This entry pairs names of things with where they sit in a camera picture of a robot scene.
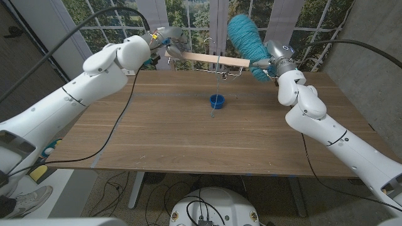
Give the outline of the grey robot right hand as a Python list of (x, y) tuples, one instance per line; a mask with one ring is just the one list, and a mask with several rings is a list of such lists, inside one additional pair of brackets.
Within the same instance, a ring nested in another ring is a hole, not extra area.
[(269, 40), (263, 45), (269, 56), (252, 63), (252, 66), (265, 70), (272, 77), (280, 77), (288, 71), (296, 70), (296, 64), (292, 59), (295, 51), (291, 46), (277, 40)]

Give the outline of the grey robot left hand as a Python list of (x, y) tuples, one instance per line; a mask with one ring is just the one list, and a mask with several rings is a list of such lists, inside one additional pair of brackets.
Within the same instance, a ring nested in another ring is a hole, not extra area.
[(151, 35), (149, 48), (152, 53), (156, 53), (162, 47), (171, 57), (184, 60), (183, 53), (189, 51), (187, 36), (180, 27), (157, 28)]

